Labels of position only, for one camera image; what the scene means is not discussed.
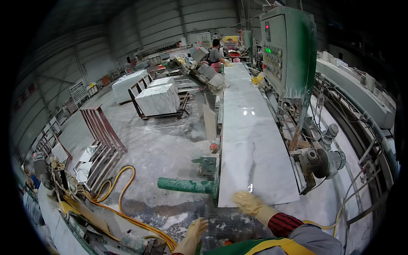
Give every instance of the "pipe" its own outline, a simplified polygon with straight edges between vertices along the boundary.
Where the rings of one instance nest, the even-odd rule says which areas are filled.
[[[366,110],[361,106],[361,104],[356,101],[347,91],[345,91],[342,87],[340,87],[337,83],[332,81],[330,78],[325,76],[324,74],[320,72],[316,72],[317,75],[319,75],[323,80],[327,81],[330,83],[334,89],[336,89],[338,92],[340,92],[347,100],[349,100],[354,107],[361,113],[361,115],[367,120],[368,124],[370,127],[373,129],[374,133],[377,135],[378,140],[380,141],[380,144],[382,146],[382,150],[384,152],[384,155],[386,156],[389,164],[390,164],[390,172],[392,175],[392,178],[394,182],[397,180],[399,171],[398,171],[398,164],[397,161],[395,160],[394,153],[391,150],[391,146],[388,143],[387,138],[385,135],[382,133],[380,127],[377,125],[377,123],[373,120],[370,114],[366,112]]]
[[[192,181],[160,177],[157,187],[171,191],[212,194],[214,181]]]

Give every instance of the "concrete floor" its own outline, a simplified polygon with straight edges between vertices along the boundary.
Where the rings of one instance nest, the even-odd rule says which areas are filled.
[[[98,104],[102,104],[107,119],[129,151],[120,159],[109,176],[115,177],[124,165],[130,164],[136,169],[136,177],[122,201],[125,214],[163,230],[176,242],[184,237],[185,231],[193,220],[198,217],[209,219],[209,229],[202,237],[202,250],[222,245],[225,239],[241,241],[272,236],[270,230],[253,217],[240,213],[237,208],[215,208],[210,195],[168,191],[157,187],[159,177],[199,180],[197,165],[191,163],[191,158],[209,153],[210,142],[206,141],[204,122],[198,119],[194,98],[191,98],[186,107],[190,116],[183,115],[180,120],[173,117],[143,121],[137,116],[132,103],[122,106],[116,104],[111,87],[99,91],[85,107],[95,107]],[[72,169],[93,138],[79,112],[73,114],[62,128],[60,140],[73,156]],[[115,189],[104,201],[105,205],[118,210],[119,194],[130,177],[130,171],[122,174]],[[334,179],[323,183],[319,190],[310,192],[306,196],[302,195],[299,201],[276,207],[301,220],[331,225],[335,221],[337,210],[344,197],[344,190],[349,185],[349,183],[343,184],[344,178],[350,179],[348,176],[337,175]],[[130,229],[131,235],[147,235],[147,231],[141,230],[106,209],[94,207],[95,213],[105,217],[114,236],[125,237]],[[326,232],[333,234],[333,229]],[[343,222],[337,235],[343,244],[345,233]],[[365,245],[365,242],[362,244],[357,240],[347,250],[359,249],[363,247],[362,245]]]

